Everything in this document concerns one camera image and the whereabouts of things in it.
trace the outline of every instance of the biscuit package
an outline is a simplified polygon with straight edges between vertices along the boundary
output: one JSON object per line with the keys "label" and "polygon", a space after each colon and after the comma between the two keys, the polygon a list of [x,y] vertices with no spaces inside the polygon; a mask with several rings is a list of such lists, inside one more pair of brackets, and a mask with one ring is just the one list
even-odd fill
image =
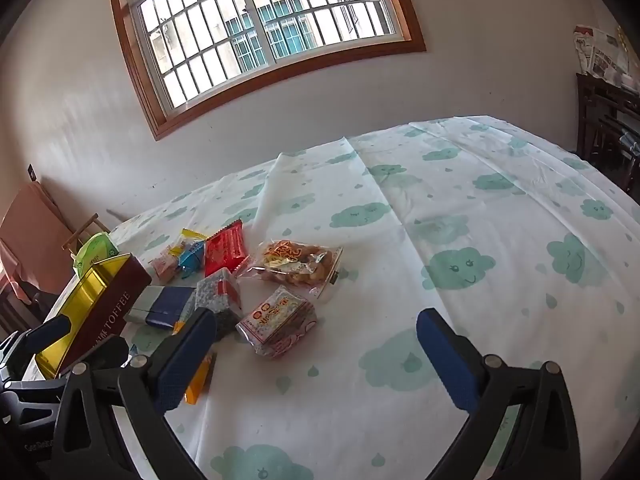
{"label": "biscuit package", "polygon": [[319,297],[335,283],[342,247],[322,247],[292,240],[272,240],[258,246],[236,271],[238,277],[257,276],[283,285],[299,286]]}
{"label": "biscuit package", "polygon": [[236,328],[258,355],[277,357],[318,323],[314,306],[280,286]]}

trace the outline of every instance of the wall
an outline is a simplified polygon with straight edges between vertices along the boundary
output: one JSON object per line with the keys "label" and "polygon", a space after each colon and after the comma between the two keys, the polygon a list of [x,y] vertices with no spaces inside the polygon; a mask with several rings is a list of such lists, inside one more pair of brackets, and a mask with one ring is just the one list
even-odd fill
{"label": "wall", "polygon": [[132,216],[280,151],[414,120],[489,114],[575,146],[572,31],[610,21],[598,0],[413,1],[428,54],[299,76],[155,142],[110,1],[33,0],[0,51],[0,121],[18,166],[34,165],[73,224],[106,209]]}
{"label": "wall", "polygon": [[26,177],[26,167],[18,168],[13,139],[0,122],[0,219],[9,209],[20,184],[26,182]]}

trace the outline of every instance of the pink cloth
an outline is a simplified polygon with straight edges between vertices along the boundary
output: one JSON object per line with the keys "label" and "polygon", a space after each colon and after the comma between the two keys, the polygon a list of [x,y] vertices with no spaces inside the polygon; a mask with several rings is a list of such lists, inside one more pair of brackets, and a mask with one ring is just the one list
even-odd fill
{"label": "pink cloth", "polygon": [[62,292],[73,276],[71,255],[62,248],[71,235],[39,183],[20,189],[0,224],[0,263],[18,298],[26,298],[18,278],[44,292]]}

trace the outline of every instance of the plastic bag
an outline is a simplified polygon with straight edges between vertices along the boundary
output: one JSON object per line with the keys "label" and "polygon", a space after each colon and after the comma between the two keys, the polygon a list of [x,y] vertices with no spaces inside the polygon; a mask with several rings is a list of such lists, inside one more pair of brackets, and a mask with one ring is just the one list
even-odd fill
{"label": "plastic bag", "polygon": [[327,283],[335,283],[342,247],[322,247],[291,240],[272,240],[258,246],[236,271],[238,277],[294,285],[318,298]]}
{"label": "plastic bag", "polygon": [[258,355],[284,354],[318,323],[314,306],[280,286],[236,328]]}
{"label": "plastic bag", "polygon": [[234,272],[247,257],[242,237],[242,220],[236,220],[205,242],[204,275],[225,267]]}

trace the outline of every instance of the bed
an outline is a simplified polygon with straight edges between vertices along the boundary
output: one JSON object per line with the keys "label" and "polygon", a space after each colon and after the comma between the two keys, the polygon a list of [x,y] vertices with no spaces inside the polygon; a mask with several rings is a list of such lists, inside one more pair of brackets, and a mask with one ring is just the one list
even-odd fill
{"label": "bed", "polygon": [[[148,265],[182,228],[213,234],[237,218],[250,250],[284,237],[344,254],[308,337],[269,361],[228,336],[208,393],[167,413],[208,478],[425,478],[466,418],[415,336],[429,306],[483,354],[561,365],[583,478],[599,479],[624,446],[640,413],[640,207],[575,155],[486,116],[409,123],[282,153],[111,237]],[[273,289],[241,281],[245,309]],[[165,333],[129,324],[123,336],[151,353]]]}

